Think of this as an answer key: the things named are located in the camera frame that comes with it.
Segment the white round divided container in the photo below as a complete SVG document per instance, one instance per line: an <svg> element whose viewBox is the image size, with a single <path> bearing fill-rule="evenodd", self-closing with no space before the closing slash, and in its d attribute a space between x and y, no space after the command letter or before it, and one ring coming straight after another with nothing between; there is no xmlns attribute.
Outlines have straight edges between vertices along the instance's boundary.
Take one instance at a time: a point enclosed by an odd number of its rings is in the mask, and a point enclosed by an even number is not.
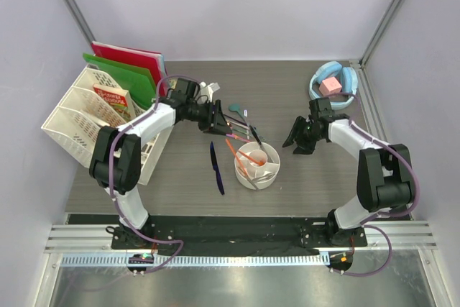
<svg viewBox="0 0 460 307"><path fill-rule="evenodd" d="M263 190L275 181L280 171L280 156L267 143L248 142L237 151L234 159L235 175L238 181L251 190Z"/></svg>

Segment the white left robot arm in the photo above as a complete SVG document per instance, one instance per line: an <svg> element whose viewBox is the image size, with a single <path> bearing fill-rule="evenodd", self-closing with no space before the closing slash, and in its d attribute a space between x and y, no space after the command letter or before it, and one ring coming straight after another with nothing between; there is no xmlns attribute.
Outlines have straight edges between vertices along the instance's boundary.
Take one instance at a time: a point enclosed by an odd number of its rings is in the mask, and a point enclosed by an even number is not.
<svg viewBox="0 0 460 307"><path fill-rule="evenodd" d="M121 126L99 130L89 166L89 175L115 203L121 224L131 227L128 240L139 249L148 247L153 239L153 231L145 226L149 214L138 191L141 149L160 132L184 120L197 123L204 133L232 133L221 101L213 100L217 83L199 83L183 75L171 78L176 80L175 87L165 96L156 96L144 113Z"/></svg>

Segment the orange chopstick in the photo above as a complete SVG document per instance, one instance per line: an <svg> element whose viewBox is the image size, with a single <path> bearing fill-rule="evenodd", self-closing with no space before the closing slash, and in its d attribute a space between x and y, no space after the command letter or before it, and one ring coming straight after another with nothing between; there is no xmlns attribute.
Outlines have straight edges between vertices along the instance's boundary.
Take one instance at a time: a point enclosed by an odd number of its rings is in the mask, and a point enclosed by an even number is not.
<svg viewBox="0 0 460 307"><path fill-rule="evenodd" d="M248 178L249 176L248 176L247 170L244 167L244 165L242 164L241 160L239 159L239 157L238 157L238 155L236 153L236 150L234 149L233 145L230 143L229 139L225 139L225 142L226 142L227 146L229 147L229 149L231 150L232 155L236 159L237 165L238 165L239 170L241 171L242 175L245 178Z"/></svg>

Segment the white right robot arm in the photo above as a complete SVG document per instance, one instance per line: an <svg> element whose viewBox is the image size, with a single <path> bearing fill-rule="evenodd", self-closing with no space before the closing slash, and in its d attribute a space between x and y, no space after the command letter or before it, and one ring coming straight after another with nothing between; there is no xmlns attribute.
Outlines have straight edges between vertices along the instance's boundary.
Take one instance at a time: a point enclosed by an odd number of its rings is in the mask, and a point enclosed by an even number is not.
<svg viewBox="0 0 460 307"><path fill-rule="evenodd" d="M342 245L379 216L408 215L418 201L419 189L409 149L373 137L348 115L334 111L328 98L310 101L309 108L307 118L296 118L283 145L295 145L296 155L311 155L317 142L325 140L341 146L358 162L356 195L328 213L324 229L327 242Z"/></svg>

